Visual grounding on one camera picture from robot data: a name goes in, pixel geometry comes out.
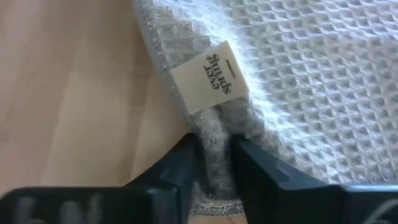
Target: wooden surface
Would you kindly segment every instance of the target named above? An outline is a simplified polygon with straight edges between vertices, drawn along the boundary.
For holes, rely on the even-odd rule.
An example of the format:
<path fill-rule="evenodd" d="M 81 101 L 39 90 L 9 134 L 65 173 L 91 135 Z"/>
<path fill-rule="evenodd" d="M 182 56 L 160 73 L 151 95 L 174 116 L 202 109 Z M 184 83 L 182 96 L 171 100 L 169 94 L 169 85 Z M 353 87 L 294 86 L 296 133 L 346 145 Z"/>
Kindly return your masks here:
<path fill-rule="evenodd" d="M 129 0 L 0 1 L 0 194 L 146 170 L 187 131 L 154 72 Z"/>

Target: gray fabric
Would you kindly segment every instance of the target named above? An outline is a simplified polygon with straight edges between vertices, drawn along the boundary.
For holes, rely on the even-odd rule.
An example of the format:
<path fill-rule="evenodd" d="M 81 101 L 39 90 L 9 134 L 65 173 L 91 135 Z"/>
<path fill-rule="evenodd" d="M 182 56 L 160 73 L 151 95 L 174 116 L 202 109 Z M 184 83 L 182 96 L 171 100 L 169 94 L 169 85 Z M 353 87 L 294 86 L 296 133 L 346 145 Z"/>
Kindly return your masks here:
<path fill-rule="evenodd" d="M 137 0 L 160 76 L 205 146 L 193 213 L 242 212 L 228 163 L 243 134 L 328 183 L 385 182 L 398 165 L 398 3 Z M 170 69 L 228 40 L 250 95 L 187 116 Z"/>

